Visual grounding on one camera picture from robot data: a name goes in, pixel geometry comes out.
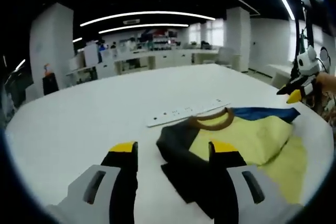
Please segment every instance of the power strip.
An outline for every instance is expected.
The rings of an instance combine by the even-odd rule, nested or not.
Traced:
[[[189,118],[192,115],[202,114],[223,106],[227,106],[229,104],[230,103],[225,103],[221,99],[215,99],[182,108],[165,110],[162,113],[158,113],[157,115],[152,116],[147,122],[147,127],[154,127],[157,125],[178,121],[184,118]]]

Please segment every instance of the brown collar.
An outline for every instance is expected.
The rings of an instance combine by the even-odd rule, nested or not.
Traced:
[[[228,118],[223,123],[218,123],[216,125],[204,125],[204,124],[199,122],[199,121],[206,121],[206,120],[210,120],[210,119],[215,119],[215,118],[218,118],[222,115],[225,115],[226,113],[228,113]],[[235,115],[233,113],[233,110],[225,108],[222,111],[220,111],[216,114],[213,114],[213,115],[191,116],[188,119],[188,121],[189,121],[189,124],[191,126],[194,126],[196,128],[199,128],[199,129],[204,129],[204,130],[208,130],[208,131],[219,131],[219,130],[225,129],[226,127],[230,126],[234,117],[235,117]]]

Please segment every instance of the floor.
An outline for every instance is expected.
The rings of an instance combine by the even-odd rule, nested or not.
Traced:
[[[254,72],[252,70],[248,70],[248,72],[246,73],[248,76],[251,76],[253,78],[256,78],[264,83],[267,83],[267,84],[271,84],[271,80],[272,78],[271,77],[268,77],[268,76],[264,76],[263,74],[261,73],[257,73],[257,72]]]

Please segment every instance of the blue fabric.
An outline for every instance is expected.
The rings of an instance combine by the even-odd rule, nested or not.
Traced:
[[[235,116],[245,120],[259,120],[274,115],[284,120],[286,123],[291,123],[300,113],[294,109],[273,109],[273,108],[233,108]]]

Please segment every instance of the white table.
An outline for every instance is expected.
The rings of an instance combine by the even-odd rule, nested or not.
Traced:
[[[275,71],[275,74],[271,81],[271,85],[273,87],[281,89],[282,86],[289,82],[292,66],[268,65],[268,67],[272,68]]]
[[[139,142],[136,223],[213,223],[196,203],[186,204],[161,171],[156,146],[161,126],[148,116],[191,101],[221,98],[232,107],[289,108],[287,96],[245,74],[218,65],[166,68],[84,83],[47,95],[19,109],[7,127],[8,146],[19,173],[42,204],[57,204],[68,185],[113,145]],[[306,204],[333,159],[331,128],[301,103],[294,134],[303,139],[308,167],[301,195]]]

